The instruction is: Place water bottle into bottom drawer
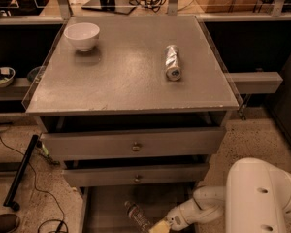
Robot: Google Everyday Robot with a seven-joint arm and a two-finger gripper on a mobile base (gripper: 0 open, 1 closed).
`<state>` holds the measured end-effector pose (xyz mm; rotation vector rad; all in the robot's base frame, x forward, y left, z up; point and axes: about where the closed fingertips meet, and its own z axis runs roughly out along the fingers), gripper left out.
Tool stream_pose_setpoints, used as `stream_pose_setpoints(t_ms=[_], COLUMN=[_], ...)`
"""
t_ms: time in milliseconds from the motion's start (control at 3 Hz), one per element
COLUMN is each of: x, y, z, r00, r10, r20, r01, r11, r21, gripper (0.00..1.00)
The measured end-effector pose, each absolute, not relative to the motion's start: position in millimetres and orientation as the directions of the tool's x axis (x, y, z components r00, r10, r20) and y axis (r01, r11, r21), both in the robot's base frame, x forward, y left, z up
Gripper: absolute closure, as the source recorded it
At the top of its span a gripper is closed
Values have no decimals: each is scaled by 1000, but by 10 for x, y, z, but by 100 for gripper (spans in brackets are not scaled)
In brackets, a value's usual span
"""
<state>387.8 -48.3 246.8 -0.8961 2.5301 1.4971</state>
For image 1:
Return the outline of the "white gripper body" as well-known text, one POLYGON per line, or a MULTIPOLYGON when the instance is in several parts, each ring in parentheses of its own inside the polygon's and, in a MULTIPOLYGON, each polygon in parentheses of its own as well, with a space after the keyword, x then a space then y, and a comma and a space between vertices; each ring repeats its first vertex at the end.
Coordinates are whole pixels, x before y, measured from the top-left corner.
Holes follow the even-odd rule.
POLYGON ((181 231, 188 227, 188 224, 184 220, 179 207, 172 208, 166 215, 166 219, 169 222, 171 229, 174 231, 181 231))

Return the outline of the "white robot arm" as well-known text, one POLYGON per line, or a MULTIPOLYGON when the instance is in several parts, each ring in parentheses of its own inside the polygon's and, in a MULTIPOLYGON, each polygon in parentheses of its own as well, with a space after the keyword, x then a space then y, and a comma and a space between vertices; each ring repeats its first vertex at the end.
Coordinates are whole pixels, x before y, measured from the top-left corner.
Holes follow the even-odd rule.
POLYGON ((225 217, 226 233, 286 233, 291 174, 256 158, 235 162, 223 186, 202 186, 172 208, 149 233, 180 231, 225 217))

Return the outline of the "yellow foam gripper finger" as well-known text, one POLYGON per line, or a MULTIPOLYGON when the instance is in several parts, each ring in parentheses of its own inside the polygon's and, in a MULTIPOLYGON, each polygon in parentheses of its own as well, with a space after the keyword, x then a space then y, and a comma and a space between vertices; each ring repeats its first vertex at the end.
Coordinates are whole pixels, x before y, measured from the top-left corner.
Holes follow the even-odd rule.
POLYGON ((171 226, 169 222, 165 219, 158 221, 155 225, 153 225, 148 233, 169 233, 171 230, 171 226))

